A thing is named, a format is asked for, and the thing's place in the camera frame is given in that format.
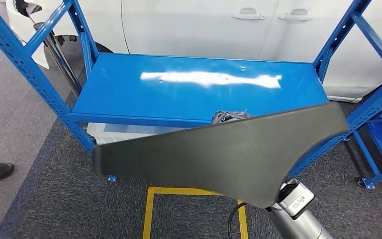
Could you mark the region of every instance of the carpet floor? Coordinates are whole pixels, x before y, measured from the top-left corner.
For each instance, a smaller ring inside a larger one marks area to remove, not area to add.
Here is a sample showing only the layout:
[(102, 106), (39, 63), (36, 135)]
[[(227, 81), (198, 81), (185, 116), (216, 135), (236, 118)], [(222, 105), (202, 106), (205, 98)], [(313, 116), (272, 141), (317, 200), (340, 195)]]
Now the carpet floor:
[[(353, 110), (352, 104), (341, 106)], [(316, 194), (310, 209), (335, 238), (377, 239), (382, 238), (382, 183), (368, 191), (354, 181), (370, 175), (350, 140), (298, 179)], [(57, 120), (0, 225), (0, 239), (143, 238), (149, 186), (160, 185), (140, 179), (109, 183), (92, 174), (89, 155)], [(235, 205), (223, 196), (155, 195), (151, 238), (227, 238)], [(281, 238), (263, 209), (246, 206), (245, 211), (248, 238)], [(239, 238), (237, 218), (233, 234)]]

